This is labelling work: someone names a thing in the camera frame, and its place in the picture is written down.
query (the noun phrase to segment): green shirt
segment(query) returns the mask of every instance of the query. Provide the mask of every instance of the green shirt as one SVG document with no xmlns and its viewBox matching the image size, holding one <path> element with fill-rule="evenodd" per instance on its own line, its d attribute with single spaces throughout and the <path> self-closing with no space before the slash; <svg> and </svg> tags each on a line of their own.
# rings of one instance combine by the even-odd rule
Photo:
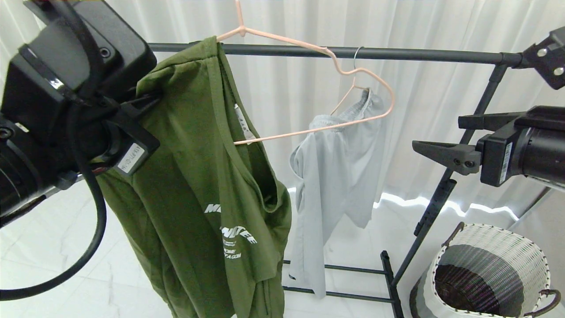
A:
<svg viewBox="0 0 565 318">
<path fill-rule="evenodd" d="M 140 123 L 161 146 L 131 178 L 98 177 L 145 273 L 174 317 L 282 317 L 290 198 L 261 143 L 233 144 L 259 135 L 216 38 L 159 63 L 137 93 L 157 88 Z"/>
</svg>

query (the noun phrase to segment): white tile floor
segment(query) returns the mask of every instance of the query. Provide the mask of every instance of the white tile floor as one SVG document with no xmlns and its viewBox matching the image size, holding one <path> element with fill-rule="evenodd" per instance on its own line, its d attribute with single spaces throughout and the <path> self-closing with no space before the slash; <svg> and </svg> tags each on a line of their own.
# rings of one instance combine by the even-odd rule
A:
<svg viewBox="0 0 565 318">
<path fill-rule="evenodd" d="M 380 252 L 387 250 L 397 270 L 410 248 L 412 232 L 424 207 L 400 207 L 383 201 L 373 210 L 366 229 L 344 218 L 325 247 L 328 264 L 381 269 Z M 70 266 L 84 252 L 94 231 L 94 206 L 84 184 L 57 194 L 37 210 L 0 231 L 0 288 L 40 283 Z M 508 227 L 507 213 L 470 210 L 463 217 L 453 210 L 440 214 L 420 252 L 401 280 L 398 292 L 410 317 L 408 293 L 440 244 L 459 221 Z M 284 273 L 284 284 L 293 281 Z M 388 297 L 383 276 L 327 270 L 328 290 Z M 387 318 L 389 304 L 286 292 L 288 318 Z M 564 317 L 562 306 L 544 318 Z M 106 235 L 89 264 L 68 282 L 47 293 L 0 302 L 1 318 L 169 318 L 171 314 L 151 288 L 120 224 L 108 214 Z"/>
</svg>

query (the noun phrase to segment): clothes hanger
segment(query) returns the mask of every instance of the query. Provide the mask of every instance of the clothes hanger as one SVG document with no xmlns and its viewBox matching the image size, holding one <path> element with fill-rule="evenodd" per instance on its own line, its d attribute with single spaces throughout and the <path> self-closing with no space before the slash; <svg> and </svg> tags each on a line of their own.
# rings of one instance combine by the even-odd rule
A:
<svg viewBox="0 0 565 318">
<path fill-rule="evenodd" d="M 332 60 L 333 60 L 333 64 L 336 67 L 337 72 L 339 72 L 340 74 L 351 75 L 351 74 L 355 74 L 355 73 L 358 73 L 358 72 L 363 72 L 363 73 L 368 74 L 369 76 L 373 77 L 377 81 L 379 81 L 379 83 L 381 83 L 386 88 L 386 90 L 390 93 L 390 108 L 382 115 L 369 117 L 369 118 L 363 118 L 363 119 L 360 119 L 360 120 L 357 120 L 357 121 L 341 123 L 341 124 L 336 124 L 336 125 L 327 126 L 327 127 L 321 127 L 321 128 L 303 130 L 303 131 L 297 131 L 297 132 L 290 132 L 288 134 L 282 134 L 282 135 L 276 135 L 276 136 L 270 136 L 270 137 L 262 137 L 262 138 L 255 138 L 255 139 L 250 139 L 250 140 L 235 141 L 234 142 L 235 145 L 251 144 L 251 143 L 256 143 L 258 141 L 265 141 L 265 140 L 271 140 L 271 139 L 291 137 L 291 136 L 308 134 L 308 133 L 311 133 L 311 132 L 316 132 L 316 131 L 321 131 L 321 130 L 326 130 L 326 129 L 331 129 L 331 128 L 345 127 L 345 126 L 349 126 L 349 125 L 352 125 L 352 124 L 358 124 L 358 123 L 372 121 L 372 120 L 378 119 L 378 118 L 383 118 L 383 117 L 387 116 L 388 114 L 390 114 L 390 112 L 392 111 L 392 109 L 394 107 L 394 100 L 395 100 L 394 92 L 393 92 L 392 88 L 389 86 L 389 84 L 387 82 L 385 82 L 382 78 L 378 77 L 375 73 L 373 73 L 370 70 L 363 68 L 363 67 L 356 68 L 354 70 L 347 71 L 347 72 L 342 70 L 341 67 L 340 67 L 340 64 L 337 60 L 336 55 L 332 51 L 330 51 L 328 48 L 324 48 L 324 47 L 317 46 L 317 45 L 314 45 L 314 44 L 306 43 L 306 42 L 303 42 L 303 41 L 298 41 L 298 40 L 295 40 L 293 38 L 274 35 L 274 34 L 263 32 L 263 31 L 257 31 L 257 30 L 246 27 L 244 25 L 243 14 L 241 12 L 241 4 L 240 4 L 239 0 L 235 0 L 235 1 L 236 1 L 236 9 L 237 9 L 237 19 L 239 21 L 240 26 L 229 31 L 229 32 L 227 32 L 227 33 L 225 33 L 225 34 L 222 34 L 222 35 L 216 37 L 217 42 L 222 42 L 222 41 L 224 41 L 224 40 L 226 40 L 226 39 L 228 39 L 228 38 L 230 38 L 230 37 L 232 37 L 232 36 L 234 36 L 238 33 L 242 37 L 244 37 L 247 33 L 251 33 L 252 35 L 271 38 L 273 40 L 287 42 L 287 43 L 290 43 L 290 44 L 301 46 L 303 48 L 310 49 L 310 50 L 313 50 L 313 51 L 316 51 L 316 52 L 320 52 L 322 54 L 325 54 L 325 55 L 331 57 Z"/>
<path fill-rule="evenodd" d="M 357 49 L 357 51 L 355 51 L 355 55 L 353 55 L 353 68 L 357 68 L 357 67 L 355 66 L 355 59 L 357 58 L 357 53 L 359 53 L 359 50 L 360 50 L 361 48 L 362 48 L 362 46 L 360 46 L 359 49 Z M 345 96 L 341 99 L 341 101 L 337 104 L 336 108 L 334 108 L 334 109 L 332 110 L 332 112 L 329 113 L 330 115 L 333 115 L 333 113 L 336 112 L 336 110 L 341 106 L 341 104 L 343 104 L 343 102 L 345 101 L 345 99 L 349 96 L 349 93 L 351 93 L 351 91 L 352 91 L 354 88 L 359 88 L 359 89 L 362 89 L 362 90 L 364 90 L 364 91 L 369 91 L 369 89 L 368 89 L 367 87 L 361 87 L 361 86 L 355 85 L 355 80 L 356 80 L 356 79 L 357 79 L 357 74 L 355 74 L 355 75 L 353 76 L 353 83 L 351 84 L 351 87 L 349 88 L 349 90 L 347 91 L 347 93 L 345 93 Z"/>
</svg>

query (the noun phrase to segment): white and gray basket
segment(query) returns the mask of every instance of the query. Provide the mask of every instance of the white and gray basket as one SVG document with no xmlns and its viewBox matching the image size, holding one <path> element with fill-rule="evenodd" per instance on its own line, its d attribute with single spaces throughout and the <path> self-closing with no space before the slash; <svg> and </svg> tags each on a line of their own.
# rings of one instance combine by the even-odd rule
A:
<svg viewBox="0 0 565 318">
<path fill-rule="evenodd" d="M 484 224 L 460 223 L 410 293 L 414 318 L 527 317 L 560 301 L 547 259 L 529 239 Z M 542 297 L 555 295 L 538 310 Z"/>
</svg>

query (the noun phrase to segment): clothing rack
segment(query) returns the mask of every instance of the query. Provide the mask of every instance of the clothing rack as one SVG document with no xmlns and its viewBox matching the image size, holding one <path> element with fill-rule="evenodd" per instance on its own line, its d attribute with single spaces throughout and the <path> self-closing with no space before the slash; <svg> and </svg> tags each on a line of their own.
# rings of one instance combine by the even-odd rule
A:
<svg viewBox="0 0 565 318">
<path fill-rule="evenodd" d="M 191 42 L 188 44 L 173 44 L 173 43 L 149 43 L 149 47 L 153 51 L 159 52 L 179 52 L 187 47 L 190 47 L 198 42 Z M 249 45 L 249 44 L 222 44 L 226 54 L 231 55 L 261 55 L 261 56 L 280 56 L 280 57 L 316 57 L 328 58 L 327 55 L 318 53 L 316 51 L 308 50 L 298 46 L 287 45 Z M 475 115 L 484 114 L 488 107 L 494 93 L 501 82 L 506 70 L 511 68 L 529 68 L 528 61 L 522 56 L 522 53 L 486 53 L 474 51 L 451 51 L 451 50 L 424 50 L 424 49 L 382 49 L 382 48 L 348 48 L 348 47 L 328 47 L 329 50 L 335 53 L 338 58 L 354 58 L 357 52 L 358 59 L 391 59 L 400 61 L 433 61 L 433 62 L 458 62 L 458 63 L 478 63 L 478 64 L 491 64 L 494 69 L 490 75 L 488 84 L 486 85 L 483 96 L 481 97 Z M 461 138 L 461 144 L 468 144 L 475 130 L 465 130 Z M 412 244 L 408 254 L 406 255 L 402 265 L 400 266 L 396 275 L 390 266 L 390 258 L 386 251 L 381 253 L 381 261 L 383 263 L 383 270 L 357 268 L 357 267 L 343 267 L 335 265 L 325 265 L 327 269 L 345 270 L 349 272 L 363 272 L 384 275 L 386 284 L 389 290 L 389 298 L 381 298 L 366 295 L 346 294 L 329 291 L 328 296 L 342 297 L 369 300 L 374 302 L 390 303 L 392 305 L 395 318 L 404 318 L 400 299 L 398 297 L 397 286 L 398 282 L 404 275 L 406 269 L 412 262 L 414 255 L 420 248 L 426 235 L 428 235 L 433 223 L 437 216 L 440 214 L 441 209 L 444 207 L 449 195 L 457 182 L 451 179 L 453 171 L 446 169 L 444 175 L 439 181 L 432 198 L 420 222 L 416 225 L 414 235 L 416 239 Z M 290 261 L 285 260 L 285 264 L 290 264 Z M 310 289 L 297 288 L 297 287 L 284 287 L 288 291 L 297 291 L 300 293 L 314 292 Z"/>
</svg>

